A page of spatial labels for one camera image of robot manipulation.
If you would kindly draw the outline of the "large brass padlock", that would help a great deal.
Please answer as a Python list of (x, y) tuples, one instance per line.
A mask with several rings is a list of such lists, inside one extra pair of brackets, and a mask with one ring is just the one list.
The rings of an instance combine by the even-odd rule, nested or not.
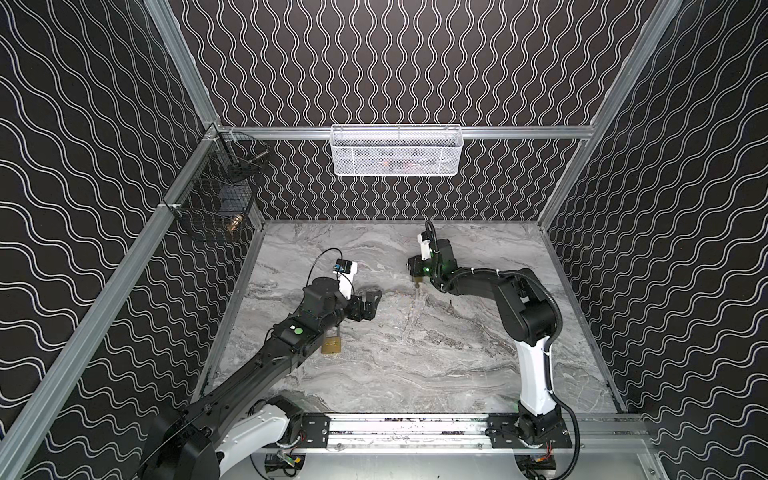
[(339, 327), (332, 327), (324, 333), (321, 345), (322, 355), (339, 354), (342, 350), (342, 337)]

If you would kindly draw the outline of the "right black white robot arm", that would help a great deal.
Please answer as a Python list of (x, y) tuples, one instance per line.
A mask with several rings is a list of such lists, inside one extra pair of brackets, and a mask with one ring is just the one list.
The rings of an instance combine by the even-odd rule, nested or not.
[(563, 326), (554, 297), (530, 269), (461, 267), (449, 240), (424, 231), (418, 242), (420, 253), (407, 261), (412, 277), (429, 280), (442, 293), (495, 302), (520, 364), (519, 438), (530, 446), (552, 441), (565, 427), (566, 410), (554, 392), (551, 349)]

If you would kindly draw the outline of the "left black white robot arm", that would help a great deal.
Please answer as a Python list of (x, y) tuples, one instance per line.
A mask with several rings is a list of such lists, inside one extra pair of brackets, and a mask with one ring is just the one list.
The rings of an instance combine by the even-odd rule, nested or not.
[(346, 295), (336, 278), (314, 279), (249, 361), (196, 402), (155, 417), (135, 478), (218, 479), (285, 438), (290, 416), (266, 398), (268, 390), (321, 347), (327, 330), (344, 320), (374, 319), (382, 295)]

